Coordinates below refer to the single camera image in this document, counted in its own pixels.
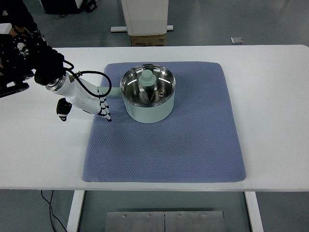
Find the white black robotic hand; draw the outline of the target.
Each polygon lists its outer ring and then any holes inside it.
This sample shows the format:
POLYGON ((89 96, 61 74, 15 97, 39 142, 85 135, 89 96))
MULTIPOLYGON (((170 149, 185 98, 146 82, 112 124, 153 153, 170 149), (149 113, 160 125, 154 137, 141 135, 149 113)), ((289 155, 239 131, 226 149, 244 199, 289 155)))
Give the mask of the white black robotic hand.
POLYGON ((80 108, 89 114, 99 115, 111 121, 109 105, 106 98, 97 86, 84 79, 71 80, 66 74, 57 80, 55 84, 46 86, 51 92, 63 96, 58 101, 56 113, 62 121, 67 120, 72 106, 80 108))

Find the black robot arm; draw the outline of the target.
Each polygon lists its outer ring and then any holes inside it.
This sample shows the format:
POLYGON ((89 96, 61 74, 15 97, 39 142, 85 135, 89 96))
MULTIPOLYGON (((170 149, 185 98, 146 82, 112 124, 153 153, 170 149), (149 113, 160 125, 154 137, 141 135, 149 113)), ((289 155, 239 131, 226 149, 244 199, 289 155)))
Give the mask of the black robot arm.
POLYGON ((25 81, 34 77, 45 86, 66 74, 64 56, 43 37, 0 35, 0 96, 29 88, 25 81))

